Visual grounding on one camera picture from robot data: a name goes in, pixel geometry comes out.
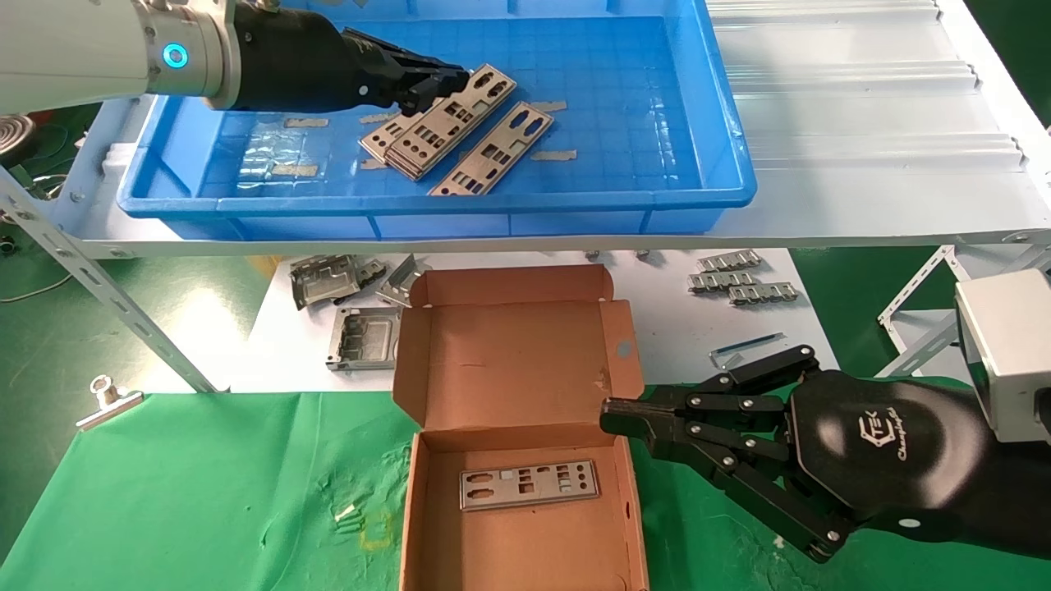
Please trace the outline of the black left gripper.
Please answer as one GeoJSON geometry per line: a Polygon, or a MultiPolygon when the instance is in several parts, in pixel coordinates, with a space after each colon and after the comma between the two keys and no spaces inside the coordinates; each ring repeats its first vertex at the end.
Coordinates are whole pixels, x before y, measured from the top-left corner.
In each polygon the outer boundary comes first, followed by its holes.
{"type": "Polygon", "coordinates": [[[413,117],[463,90],[470,77],[461,65],[364,30],[338,30],[318,12],[236,8],[234,33],[236,111],[338,113],[394,104],[413,117]]]}

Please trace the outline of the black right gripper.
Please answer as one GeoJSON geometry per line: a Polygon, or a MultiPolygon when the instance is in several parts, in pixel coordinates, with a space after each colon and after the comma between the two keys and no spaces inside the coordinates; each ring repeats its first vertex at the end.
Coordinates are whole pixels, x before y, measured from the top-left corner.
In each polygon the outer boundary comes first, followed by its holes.
{"type": "Polygon", "coordinates": [[[819,373],[812,349],[798,346],[700,384],[607,399],[601,429],[642,441],[654,460],[691,467],[800,553],[825,564],[851,525],[778,485],[786,475],[786,446],[713,426],[772,429],[785,408],[772,393],[800,379],[789,398],[796,458],[853,526],[1049,557],[1049,446],[1000,442],[967,389],[819,373]]]}

